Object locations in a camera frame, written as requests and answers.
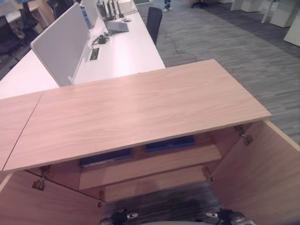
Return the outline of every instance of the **wooden cabinet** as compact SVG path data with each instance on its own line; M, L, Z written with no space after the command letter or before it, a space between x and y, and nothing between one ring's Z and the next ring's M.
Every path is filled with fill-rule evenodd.
M0 101L3 130L8 120L14 125L11 135L4 132L10 142L0 159L2 173L14 172L0 173L0 224L96 224L104 201L204 180L224 207L258 225L300 221L299 146L214 60L27 99L30 105L13 112L2 106L19 97ZM195 145L145 151L148 143L185 135ZM80 158L122 148L132 157L79 167ZM42 165L51 165L44 191L31 188Z
M44 191L31 188L38 176L20 171L9 175L0 192L0 224L94 225L104 208L98 200L47 181Z

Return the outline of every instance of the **blue tray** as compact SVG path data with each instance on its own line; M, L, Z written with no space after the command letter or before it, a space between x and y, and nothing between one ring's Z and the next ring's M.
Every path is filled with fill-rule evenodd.
M99 165L99 164L112 162L124 158L131 158L130 149L121 149L118 151L111 151L96 156L89 156L86 158L82 158L80 160L79 166L81 168L85 168L85 167Z
M195 140L192 135L177 137L161 142L146 144L146 152L160 151L166 149L175 149L195 145Z

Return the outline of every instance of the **office chair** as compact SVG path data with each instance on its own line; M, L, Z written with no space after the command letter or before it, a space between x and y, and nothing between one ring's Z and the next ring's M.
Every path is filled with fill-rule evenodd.
M53 11L55 20L73 5L71 0L48 0L47 3Z
M32 40L38 36L38 33L34 30L36 25L38 25L38 20L31 14L28 3L23 3L23 8L20 9L20 13L23 22L20 28L25 34L24 40Z
M203 8L204 6L206 6L206 7L208 6L208 4L205 2L202 2L202 0L199 0L198 2L193 3L192 8L194 8L195 5L199 5L200 8Z
M9 55L12 57L12 53L18 50L22 45L21 40L11 29L6 17L0 16L0 55Z
M163 11L161 9L149 7L146 27L155 45L158 39L158 31L162 17Z

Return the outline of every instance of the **person's legs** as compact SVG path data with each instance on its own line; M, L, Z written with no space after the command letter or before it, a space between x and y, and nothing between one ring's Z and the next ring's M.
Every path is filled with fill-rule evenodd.
M165 0L165 8L163 11L164 12L168 11L168 0Z
M171 8L171 0L168 0L168 10L173 10L173 9Z
M165 0L165 8L164 8L164 12L168 11L168 10L172 10L171 8L171 0Z

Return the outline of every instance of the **metal hinge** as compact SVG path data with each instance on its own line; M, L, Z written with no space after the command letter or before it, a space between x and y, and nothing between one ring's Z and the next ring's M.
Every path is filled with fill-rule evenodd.
M209 182L209 183L212 183L214 182L214 178L211 176L211 173L210 173L210 169L206 166L204 167L204 175L206 177L206 180Z
M239 133L239 136L244 138L245 145L249 145L254 140L254 138L251 135L245 134L244 125L234 126L233 128L235 129L236 132Z
M106 203L106 201L104 201L104 191L99 191L99 202L97 204L97 207L101 207L103 203Z
M47 175L50 172L50 168L50 165L45 165L39 168L39 170L41 171L41 178L38 179L38 181L33 182L31 186L32 188L40 191L43 191L45 189L45 180L47 179Z

